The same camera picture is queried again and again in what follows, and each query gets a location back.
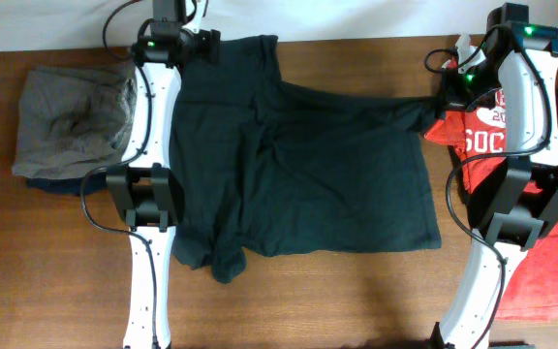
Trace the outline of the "dark green t-shirt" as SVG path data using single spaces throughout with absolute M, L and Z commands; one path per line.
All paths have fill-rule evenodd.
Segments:
M 172 253 L 228 283 L 247 251 L 407 252 L 442 244 L 420 136 L 431 97 L 337 95 L 284 81 L 278 40 L 227 41 L 190 62 L 170 166 L 185 194 Z

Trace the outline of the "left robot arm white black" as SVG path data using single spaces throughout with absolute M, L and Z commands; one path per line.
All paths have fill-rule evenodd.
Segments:
M 206 0 L 155 1 L 130 49 L 136 66 L 133 125 L 107 185 L 132 250 L 126 348 L 168 348 L 169 268 L 184 193 L 171 171 L 170 139 L 181 72 L 195 58 L 219 58 L 220 34 L 201 28 Z

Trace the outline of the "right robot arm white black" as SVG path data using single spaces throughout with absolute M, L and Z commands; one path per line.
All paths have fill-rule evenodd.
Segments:
M 486 348 L 512 276 L 528 251 L 558 222 L 558 29 L 532 24 L 526 5 L 492 10 L 472 46 L 461 36 L 454 67 L 438 70 L 445 111 L 491 107 L 507 98 L 506 145 L 477 186 L 461 229 L 471 238 L 457 294 L 428 341 L 431 348 Z

